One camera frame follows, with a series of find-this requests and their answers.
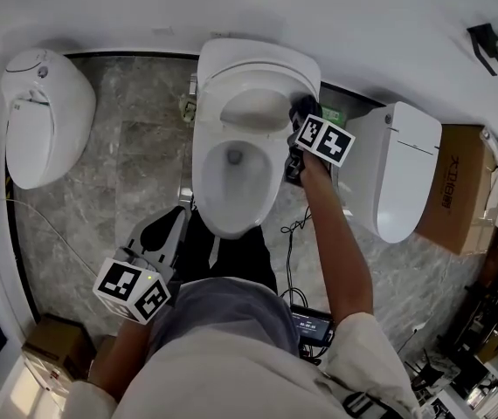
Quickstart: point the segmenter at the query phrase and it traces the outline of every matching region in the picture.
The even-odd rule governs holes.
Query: toilet lid
[[[238,101],[242,109],[259,104],[282,106],[282,116],[288,120],[291,104],[312,94],[317,98],[311,82],[301,73],[282,65],[251,63],[236,65],[217,73],[201,89],[197,104],[197,119],[220,121],[223,110],[230,101]]]
[[[52,135],[48,105],[27,100],[12,102],[6,132],[6,162],[12,180],[20,188],[38,185],[49,161]]]

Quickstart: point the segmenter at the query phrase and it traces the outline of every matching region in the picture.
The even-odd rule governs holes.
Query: marble floor
[[[96,271],[112,257],[136,222],[177,204],[182,181],[190,179],[192,127],[179,113],[178,98],[189,90],[194,60],[146,57],[76,58],[97,95],[97,110],[86,150],[62,179],[16,198],[40,211]],[[322,88],[323,104],[350,118],[373,106]],[[283,183],[263,223],[273,268],[284,290],[287,235],[280,228],[303,217],[301,189]],[[81,321],[94,337],[114,333],[120,319],[92,294],[93,277],[29,209],[17,205],[17,232],[24,268],[41,313]],[[412,327],[425,328],[404,349],[412,357],[443,333],[464,291],[481,266],[481,257],[457,258],[415,234],[386,244],[350,219],[375,286],[377,319],[391,343],[400,347]],[[328,309],[313,223],[294,234],[293,278],[311,307]]]

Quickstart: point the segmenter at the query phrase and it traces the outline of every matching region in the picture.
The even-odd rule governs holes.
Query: smart toilet
[[[341,202],[385,242],[409,237],[424,212],[439,156],[441,124],[397,102],[348,120],[356,137],[344,164],[333,168]]]
[[[54,182],[86,146],[95,112],[92,86],[68,58],[34,48],[6,66],[1,87],[12,180],[22,189]]]
[[[216,236],[235,239],[273,207],[288,155],[292,103],[318,99],[319,66],[288,48],[244,39],[206,43],[197,68],[193,193]]]

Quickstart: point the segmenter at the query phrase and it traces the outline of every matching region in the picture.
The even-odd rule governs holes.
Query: electronic device
[[[305,163],[303,162],[303,148],[298,146],[296,140],[300,137],[301,129],[310,114],[322,117],[322,107],[312,95],[307,95],[296,100],[289,113],[294,133],[287,139],[289,155],[284,164],[284,180],[300,187],[300,175],[303,169],[305,169]]]
[[[335,334],[335,322],[330,313],[291,305],[292,318],[300,333],[300,347],[329,347]]]

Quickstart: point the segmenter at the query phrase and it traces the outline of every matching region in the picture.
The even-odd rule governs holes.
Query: black pants
[[[240,239],[220,239],[218,260],[210,267],[214,235],[206,228],[198,211],[193,211],[183,247],[177,257],[177,276],[184,282],[216,277],[235,277],[261,283],[278,294],[276,276],[263,230],[255,227]]]

